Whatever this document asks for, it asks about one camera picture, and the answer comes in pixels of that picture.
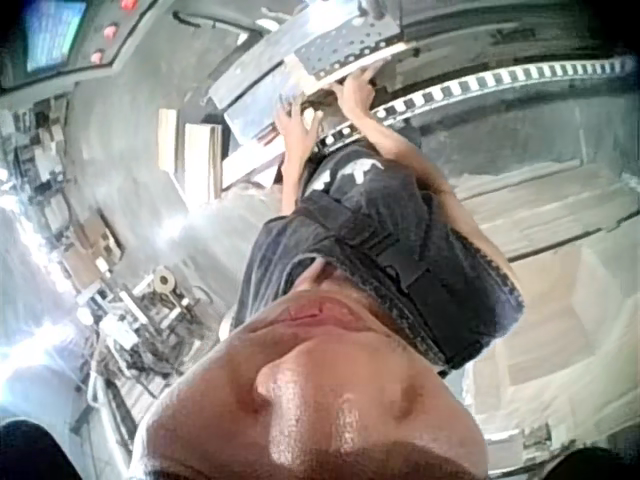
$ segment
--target metal rail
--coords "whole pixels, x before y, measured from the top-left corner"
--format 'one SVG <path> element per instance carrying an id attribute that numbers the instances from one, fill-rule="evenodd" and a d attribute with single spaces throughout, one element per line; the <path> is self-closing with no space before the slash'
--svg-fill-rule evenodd
<path id="1" fill-rule="evenodd" d="M 567 60 L 515 65 L 468 75 L 434 85 L 393 100 L 372 111 L 384 125 L 391 125 L 427 110 L 513 87 L 525 87 L 559 80 L 597 80 L 624 77 L 634 72 L 634 57 L 622 56 L 604 60 Z M 329 154 L 359 138 L 360 132 L 343 123 L 323 136 L 318 149 Z"/>

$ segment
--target mouth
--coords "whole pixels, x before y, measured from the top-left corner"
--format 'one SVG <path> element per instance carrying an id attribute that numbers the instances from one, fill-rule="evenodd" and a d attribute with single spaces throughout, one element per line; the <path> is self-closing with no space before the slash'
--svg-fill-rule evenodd
<path id="1" fill-rule="evenodd" d="M 300 295 L 292 302 L 268 312 L 251 333 L 267 328 L 317 329 L 335 327 L 350 332 L 374 331 L 361 314 L 348 303 L 332 295 Z"/>

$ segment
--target dark gray t-shirt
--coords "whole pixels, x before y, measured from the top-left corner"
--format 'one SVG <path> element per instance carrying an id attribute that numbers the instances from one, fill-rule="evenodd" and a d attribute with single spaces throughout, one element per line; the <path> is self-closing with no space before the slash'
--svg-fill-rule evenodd
<path id="1" fill-rule="evenodd" d="M 399 245 L 408 281 L 385 263 L 390 245 Z M 285 295 L 318 257 L 373 296 L 412 347 L 444 372 L 475 358 L 522 314 L 516 287 L 449 227 L 437 197 L 421 191 L 408 169 L 363 146 L 327 159 L 294 213 L 264 225 L 233 326 Z"/>

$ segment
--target man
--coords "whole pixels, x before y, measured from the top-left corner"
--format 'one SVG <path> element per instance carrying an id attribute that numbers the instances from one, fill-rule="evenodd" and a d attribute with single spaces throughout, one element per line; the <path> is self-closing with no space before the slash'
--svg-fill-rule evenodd
<path id="1" fill-rule="evenodd" d="M 371 117 L 372 75 L 332 87 L 369 143 L 306 185 L 319 118 L 307 130 L 299 105 L 278 112 L 283 216 L 253 247 L 239 328 L 149 412 L 134 476 L 487 474 L 483 436 L 441 377 L 505 334 L 522 300 L 444 176 Z"/>

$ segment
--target factory floor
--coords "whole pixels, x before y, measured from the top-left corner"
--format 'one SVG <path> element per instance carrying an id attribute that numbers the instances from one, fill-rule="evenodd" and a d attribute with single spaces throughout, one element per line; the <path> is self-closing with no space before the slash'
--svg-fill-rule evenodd
<path id="1" fill-rule="evenodd" d="M 236 40 L 228 32 L 192 30 L 169 16 L 160 18 L 120 73 L 78 85 L 66 130 L 67 168 L 75 179 L 67 193 L 74 209 L 81 219 L 100 209 L 125 249 L 114 279 L 135 285 L 153 268 L 168 265 L 179 281 L 212 294 L 212 330 L 236 300 L 252 241 L 276 212 L 277 198 L 236 192 L 189 213 L 172 181 L 157 168 L 156 122 L 158 109 L 179 108 Z M 574 160 L 600 164 L 615 176 L 638 175 L 637 94 L 495 100 L 415 119 L 424 151 L 450 178 L 497 176 L 540 162 Z M 7 264 L 10 254 L 2 252 Z M 24 275 L 14 282 L 16 298 L 29 296 Z M 26 303 L 22 316 L 40 315 Z M 68 304 L 53 308 L 68 314 Z M 92 454 L 100 462 L 88 478 L 117 478 L 108 449 L 97 445 L 95 451 L 105 453 Z"/>

